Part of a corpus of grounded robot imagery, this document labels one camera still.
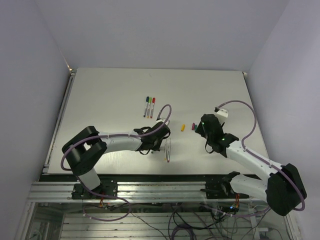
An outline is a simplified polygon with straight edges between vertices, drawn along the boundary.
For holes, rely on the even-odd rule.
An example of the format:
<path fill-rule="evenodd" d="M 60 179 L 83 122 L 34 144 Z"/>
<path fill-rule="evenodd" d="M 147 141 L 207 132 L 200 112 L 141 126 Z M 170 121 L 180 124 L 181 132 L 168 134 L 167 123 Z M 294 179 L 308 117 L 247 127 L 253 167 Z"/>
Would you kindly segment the yellow-end white pen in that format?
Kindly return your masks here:
<path fill-rule="evenodd" d="M 164 160 L 167 162 L 167 157 L 168 157 L 168 139 L 165 139 L 164 143 Z"/>

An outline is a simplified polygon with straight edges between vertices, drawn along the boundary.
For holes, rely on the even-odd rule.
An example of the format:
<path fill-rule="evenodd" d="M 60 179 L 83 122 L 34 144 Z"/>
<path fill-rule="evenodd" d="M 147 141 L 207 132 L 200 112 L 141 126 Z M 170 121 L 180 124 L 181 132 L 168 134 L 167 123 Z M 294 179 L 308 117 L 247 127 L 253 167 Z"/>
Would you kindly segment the magenta-end white pen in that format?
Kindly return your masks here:
<path fill-rule="evenodd" d="M 166 160 L 168 163 L 171 160 L 171 148 L 172 148 L 172 140 L 171 140 L 171 138 L 169 138 L 167 140 L 167 156 L 166 156 Z"/>

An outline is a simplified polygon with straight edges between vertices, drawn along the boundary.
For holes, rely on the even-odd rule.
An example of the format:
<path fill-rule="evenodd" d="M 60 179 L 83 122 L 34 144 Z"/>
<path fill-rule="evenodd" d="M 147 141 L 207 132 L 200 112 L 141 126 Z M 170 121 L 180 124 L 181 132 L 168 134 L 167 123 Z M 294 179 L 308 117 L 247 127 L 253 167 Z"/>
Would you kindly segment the yellow pen cap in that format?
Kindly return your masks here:
<path fill-rule="evenodd" d="M 183 132 L 183 131 L 185 130 L 185 127 L 186 127 L 185 124 L 183 124 L 183 125 L 181 126 L 181 132 Z"/>

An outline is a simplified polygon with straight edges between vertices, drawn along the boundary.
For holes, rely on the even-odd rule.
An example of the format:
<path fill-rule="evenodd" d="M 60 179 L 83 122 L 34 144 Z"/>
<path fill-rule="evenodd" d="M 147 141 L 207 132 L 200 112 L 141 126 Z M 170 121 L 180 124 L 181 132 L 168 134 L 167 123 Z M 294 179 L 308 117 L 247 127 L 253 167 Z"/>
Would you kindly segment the red-end white pen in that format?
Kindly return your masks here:
<path fill-rule="evenodd" d="M 155 103 L 151 103 L 151 107 L 150 107 L 150 118 L 153 118 L 154 115 L 154 108 L 155 108 Z"/>

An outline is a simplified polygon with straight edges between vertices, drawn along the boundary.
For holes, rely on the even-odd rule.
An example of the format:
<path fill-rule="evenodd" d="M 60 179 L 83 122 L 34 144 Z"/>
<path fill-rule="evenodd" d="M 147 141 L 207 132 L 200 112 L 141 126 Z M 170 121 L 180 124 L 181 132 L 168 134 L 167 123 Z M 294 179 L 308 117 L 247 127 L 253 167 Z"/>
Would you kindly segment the orange-end white pen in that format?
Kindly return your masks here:
<path fill-rule="evenodd" d="M 147 115 L 146 115 L 147 118 L 150 117 L 150 111 L 151 111 L 151 103 L 149 103 L 149 105 L 148 105 L 148 110 L 147 110 Z"/>

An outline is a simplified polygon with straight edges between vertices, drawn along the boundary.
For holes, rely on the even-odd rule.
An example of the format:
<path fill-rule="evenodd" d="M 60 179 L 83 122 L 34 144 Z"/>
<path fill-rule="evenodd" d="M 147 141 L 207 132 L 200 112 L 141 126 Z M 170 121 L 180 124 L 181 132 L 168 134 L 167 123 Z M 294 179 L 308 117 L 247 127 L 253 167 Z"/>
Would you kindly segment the blue-end white pen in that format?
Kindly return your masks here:
<path fill-rule="evenodd" d="M 149 107 L 149 102 L 147 102 L 145 100 L 145 108 L 144 108 L 144 112 L 143 112 L 143 117 L 144 118 L 147 116 L 148 107 Z"/>

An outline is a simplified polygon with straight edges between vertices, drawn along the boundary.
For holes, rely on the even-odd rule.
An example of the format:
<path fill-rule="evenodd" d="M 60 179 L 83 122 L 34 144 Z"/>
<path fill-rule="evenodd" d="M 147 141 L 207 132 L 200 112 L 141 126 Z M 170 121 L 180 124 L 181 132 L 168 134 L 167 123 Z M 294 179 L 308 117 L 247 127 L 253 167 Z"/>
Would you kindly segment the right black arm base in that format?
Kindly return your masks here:
<path fill-rule="evenodd" d="M 206 194 L 207 199 L 235 199 L 236 197 L 248 199 L 249 195 L 234 192 L 230 185 L 231 180 L 238 175 L 240 175 L 239 172 L 233 171 L 219 181 L 206 182 L 205 187 L 200 191 Z"/>

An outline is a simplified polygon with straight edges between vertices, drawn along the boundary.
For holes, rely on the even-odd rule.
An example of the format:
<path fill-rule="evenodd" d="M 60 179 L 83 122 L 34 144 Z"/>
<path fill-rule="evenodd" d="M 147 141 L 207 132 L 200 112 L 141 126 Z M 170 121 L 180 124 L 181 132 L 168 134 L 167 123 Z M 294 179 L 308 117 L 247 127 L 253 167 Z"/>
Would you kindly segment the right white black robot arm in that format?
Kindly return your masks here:
<path fill-rule="evenodd" d="M 298 169 L 283 165 L 245 148 L 238 137 L 223 131 L 223 124 L 215 114 L 204 114 L 195 130 L 205 138 L 212 153 L 231 159 L 250 170 L 257 177 L 233 171 L 222 178 L 220 192 L 226 198 L 244 194 L 259 199 L 278 215 L 286 216 L 298 206 L 305 207 L 307 192 Z"/>

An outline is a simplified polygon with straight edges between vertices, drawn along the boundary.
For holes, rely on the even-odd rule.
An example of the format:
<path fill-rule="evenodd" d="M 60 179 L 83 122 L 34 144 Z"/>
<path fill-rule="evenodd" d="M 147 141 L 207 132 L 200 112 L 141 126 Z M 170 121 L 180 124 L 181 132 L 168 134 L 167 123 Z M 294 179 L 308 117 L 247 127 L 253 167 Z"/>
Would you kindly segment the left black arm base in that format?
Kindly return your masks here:
<path fill-rule="evenodd" d="M 102 183 L 91 190 L 93 193 L 100 194 L 100 195 L 108 195 L 108 196 L 116 196 L 118 192 L 118 185 L 113 180 L 111 181 L 102 181 Z M 88 191 L 84 185 L 80 183 L 76 183 L 73 186 L 73 190 L 71 193 L 72 200 L 97 200 L 101 199 L 102 197 L 99 195 L 95 195 Z"/>

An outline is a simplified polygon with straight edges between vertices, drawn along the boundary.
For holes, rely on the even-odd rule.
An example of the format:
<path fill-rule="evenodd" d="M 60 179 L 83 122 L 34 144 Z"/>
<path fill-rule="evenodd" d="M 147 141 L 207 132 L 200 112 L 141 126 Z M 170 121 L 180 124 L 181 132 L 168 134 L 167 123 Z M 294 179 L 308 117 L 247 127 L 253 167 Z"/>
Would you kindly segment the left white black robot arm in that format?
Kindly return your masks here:
<path fill-rule="evenodd" d="M 88 126 L 62 147 L 63 159 L 67 160 L 70 171 L 84 185 L 85 194 L 96 199 L 106 192 L 95 171 L 95 165 L 103 155 L 121 151 L 147 155 L 159 151 L 162 141 L 170 135 L 171 130 L 162 119 L 152 127 L 109 135 L 103 135 L 94 126 Z"/>

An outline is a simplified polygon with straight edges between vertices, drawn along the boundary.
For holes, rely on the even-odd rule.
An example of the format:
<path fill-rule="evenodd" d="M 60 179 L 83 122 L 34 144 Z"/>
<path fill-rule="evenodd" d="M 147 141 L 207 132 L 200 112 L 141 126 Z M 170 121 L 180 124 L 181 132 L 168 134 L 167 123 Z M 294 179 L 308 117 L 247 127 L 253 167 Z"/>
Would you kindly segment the aluminium rail frame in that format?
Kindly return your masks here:
<path fill-rule="evenodd" d="M 153 118 L 143 117 L 146 97 L 155 98 Z M 231 172 L 257 176 L 213 153 L 192 124 L 215 107 L 224 133 L 245 149 L 268 156 L 241 71 L 79 68 L 72 72 L 45 160 L 31 186 L 19 240 L 270 240 L 287 239 L 288 218 L 257 198 L 207 199 L 206 182 Z M 81 181 L 63 159 L 63 146 L 88 126 L 103 135 L 153 127 L 170 120 L 171 154 L 116 151 L 102 155 L 94 169 L 102 181 L 118 185 L 116 196 L 72 199 Z"/>

